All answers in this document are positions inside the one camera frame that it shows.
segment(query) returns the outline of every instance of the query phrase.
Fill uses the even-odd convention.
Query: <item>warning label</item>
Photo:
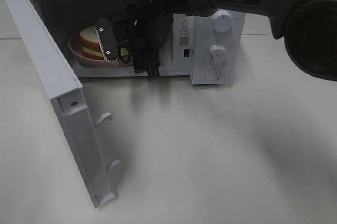
[[[181,17],[178,23],[181,23],[179,28],[178,45],[182,48],[189,48],[191,40],[191,17]]]
[[[184,20],[182,23],[181,23],[181,25],[182,26],[187,26],[189,23],[187,22],[187,20]]]

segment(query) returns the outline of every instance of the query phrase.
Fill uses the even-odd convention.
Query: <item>table surface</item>
[[[85,79],[119,198],[94,209],[0,0],[0,223],[336,223],[336,83],[306,75],[249,15],[230,87]]]

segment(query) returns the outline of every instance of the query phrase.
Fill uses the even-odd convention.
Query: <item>bread slice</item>
[[[82,55],[86,58],[91,58],[95,60],[104,60],[102,52],[97,50],[89,49],[86,47],[82,47]]]
[[[83,47],[99,52],[101,51],[101,46],[96,34],[96,24],[93,24],[80,32],[80,41]]]
[[[102,52],[89,49],[86,47],[82,47],[82,55],[87,58],[96,59],[96,60],[104,59]],[[128,50],[126,48],[121,49],[121,56],[126,60],[126,57],[128,56]]]

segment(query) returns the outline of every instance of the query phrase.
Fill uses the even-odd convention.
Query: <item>white microwave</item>
[[[5,0],[17,29],[62,126],[95,207],[115,198],[114,173],[122,160],[106,164],[95,127],[110,113],[93,120],[79,78],[137,77],[127,67],[92,67],[69,48],[73,32],[100,17],[122,12],[135,0]],[[162,76],[189,76],[195,84],[232,81],[245,14],[219,9],[210,17],[173,15],[160,52]]]

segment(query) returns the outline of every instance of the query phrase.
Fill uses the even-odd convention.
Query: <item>open microwave door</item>
[[[116,176],[119,160],[105,163],[94,123],[85,101],[82,84],[56,45],[31,0],[5,0],[22,41],[51,101],[94,207],[117,197]]]

